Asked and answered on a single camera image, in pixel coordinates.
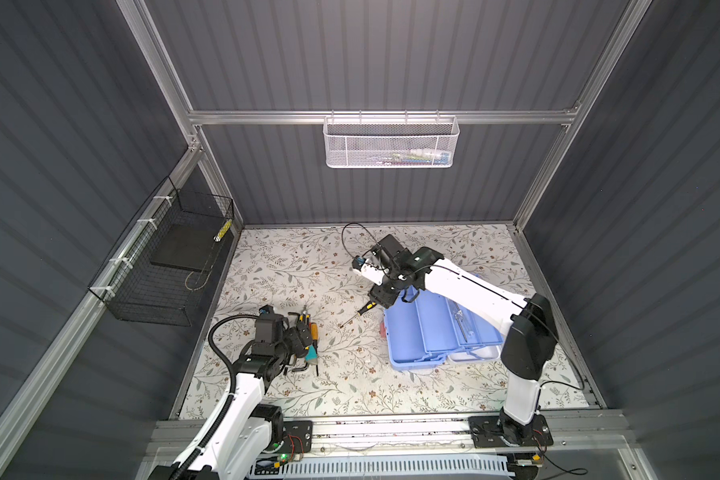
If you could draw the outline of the yellow black screwdriver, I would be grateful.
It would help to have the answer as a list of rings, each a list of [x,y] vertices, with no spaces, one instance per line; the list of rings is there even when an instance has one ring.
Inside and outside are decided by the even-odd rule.
[[[348,320],[341,323],[339,325],[339,329],[343,329],[345,326],[349,325],[355,318],[362,317],[372,309],[374,309],[378,305],[375,301],[368,301],[365,305],[360,307]]]

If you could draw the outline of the white blue plastic toolbox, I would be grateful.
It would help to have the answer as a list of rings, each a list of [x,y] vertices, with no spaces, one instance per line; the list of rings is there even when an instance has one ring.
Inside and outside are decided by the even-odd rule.
[[[406,291],[384,312],[390,364],[396,371],[433,369],[448,361],[470,363],[500,357],[504,338],[490,323],[456,303],[464,312],[469,342],[453,321],[454,302],[429,291]]]

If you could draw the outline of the clear handled screwdriver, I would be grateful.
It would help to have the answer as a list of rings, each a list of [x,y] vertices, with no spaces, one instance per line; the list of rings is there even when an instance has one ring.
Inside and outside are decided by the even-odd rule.
[[[451,312],[451,316],[452,316],[452,318],[453,318],[453,321],[454,321],[455,324],[458,326],[459,331],[460,331],[460,333],[461,333],[461,335],[462,335],[463,343],[464,343],[464,344],[468,343],[468,342],[469,342],[469,331],[468,331],[468,329],[466,328],[466,325],[465,325],[465,323],[464,323],[464,321],[465,321],[464,312],[463,312],[462,309],[461,309],[456,303],[454,303],[454,302],[451,302],[451,303],[449,304],[449,308],[450,308],[450,312]]]

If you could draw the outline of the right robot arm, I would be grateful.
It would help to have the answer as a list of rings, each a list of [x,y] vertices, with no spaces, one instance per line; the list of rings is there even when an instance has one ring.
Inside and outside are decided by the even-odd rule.
[[[504,339],[501,362],[508,383],[493,431],[509,445],[540,440],[533,427],[542,417],[538,413],[540,378],[559,342],[546,297],[513,294],[466,272],[429,247],[412,252],[391,234],[354,255],[351,268],[373,283],[366,310],[375,306],[388,309],[412,287],[441,295],[496,328]]]

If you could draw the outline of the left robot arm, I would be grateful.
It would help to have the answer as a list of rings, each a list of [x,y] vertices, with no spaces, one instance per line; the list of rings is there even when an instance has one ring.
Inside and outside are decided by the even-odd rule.
[[[217,331],[250,319],[255,337],[236,358],[218,346]],[[157,465],[151,479],[246,479],[251,473],[280,470],[309,451],[306,432],[288,431],[282,408],[263,402],[278,376],[314,346],[307,311],[278,314],[270,305],[257,314],[233,314],[219,320],[207,344],[228,373],[228,383],[213,412],[187,447],[169,465]]]

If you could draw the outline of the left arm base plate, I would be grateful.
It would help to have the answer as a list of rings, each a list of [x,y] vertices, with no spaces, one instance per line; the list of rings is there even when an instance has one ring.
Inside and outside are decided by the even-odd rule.
[[[312,449],[314,422],[311,420],[285,420],[274,427],[270,443],[260,452],[264,456],[305,454]]]

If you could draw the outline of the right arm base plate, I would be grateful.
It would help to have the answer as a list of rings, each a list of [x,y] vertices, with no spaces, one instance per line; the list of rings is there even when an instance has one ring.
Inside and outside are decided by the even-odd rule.
[[[470,416],[468,429],[476,448],[549,447],[554,444],[546,418],[534,414],[522,425],[500,411],[498,415]]]

